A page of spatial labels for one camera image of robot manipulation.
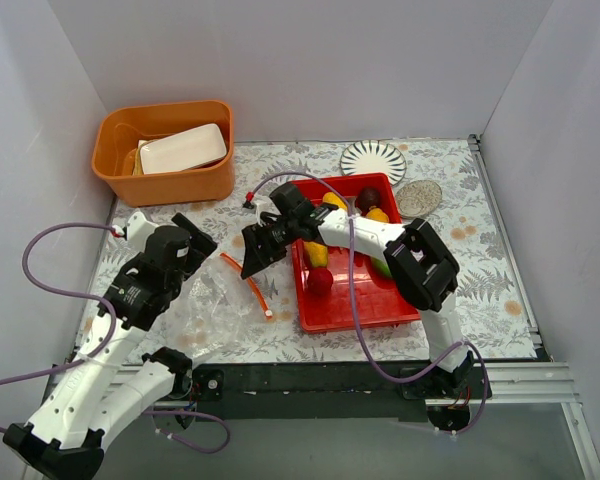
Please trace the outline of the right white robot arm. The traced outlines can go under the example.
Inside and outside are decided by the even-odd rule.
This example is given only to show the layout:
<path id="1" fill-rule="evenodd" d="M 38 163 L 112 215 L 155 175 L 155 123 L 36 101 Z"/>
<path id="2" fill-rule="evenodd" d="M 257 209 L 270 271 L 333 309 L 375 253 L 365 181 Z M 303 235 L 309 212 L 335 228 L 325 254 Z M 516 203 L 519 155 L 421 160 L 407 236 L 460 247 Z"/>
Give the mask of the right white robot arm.
<path id="1" fill-rule="evenodd" d="M 419 312 L 429 348 L 429 365 L 401 383 L 426 380 L 449 398 L 466 389 L 477 355 L 463 337 L 456 312 L 459 264 L 428 222 L 382 223 L 335 204 L 314 205 L 291 182 L 270 198 L 277 213 L 264 212 L 242 230 L 242 278 L 283 259 L 287 246 L 297 240 L 346 247 L 351 255 L 382 260 L 401 297 Z"/>

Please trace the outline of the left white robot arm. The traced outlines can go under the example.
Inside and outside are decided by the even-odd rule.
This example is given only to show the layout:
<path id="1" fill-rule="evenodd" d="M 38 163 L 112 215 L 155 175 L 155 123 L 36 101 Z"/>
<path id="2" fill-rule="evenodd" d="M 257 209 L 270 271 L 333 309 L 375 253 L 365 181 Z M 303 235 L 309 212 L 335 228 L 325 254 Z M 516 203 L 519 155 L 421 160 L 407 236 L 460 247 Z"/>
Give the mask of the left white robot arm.
<path id="1" fill-rule="evenodd" d="M 137 249 L 99 302 L 80 347 L 78 366 L 64 374 L 45 403 L 24 423 L 13 423 L 3 443 L 50 479 L 91 479 L 113 439 L 152 403 L 185 398 L 192 362 L 162 347 L 143 357 L 141 370 L 112 395 L 106 393 L 129 353 L 182 286 L 216 250 L 213 239 L 183 214 L 166 225 L 135 212 L 122 229 Z"/>

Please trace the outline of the clear zip top bag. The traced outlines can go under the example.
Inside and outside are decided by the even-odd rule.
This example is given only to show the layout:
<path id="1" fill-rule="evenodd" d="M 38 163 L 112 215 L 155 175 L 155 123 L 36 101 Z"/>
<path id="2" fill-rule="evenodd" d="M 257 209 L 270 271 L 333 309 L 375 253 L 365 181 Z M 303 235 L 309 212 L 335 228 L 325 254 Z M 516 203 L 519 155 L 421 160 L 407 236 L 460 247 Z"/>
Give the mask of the clear zip top bag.
<path id="1" fill-rule="evenodd" d="M 241 265 L 220 253 L 183 284 L 164 319 L 166 344 L 200 364 L 239 346 L 274 314 L 255 282 L 241 278 Z"/>

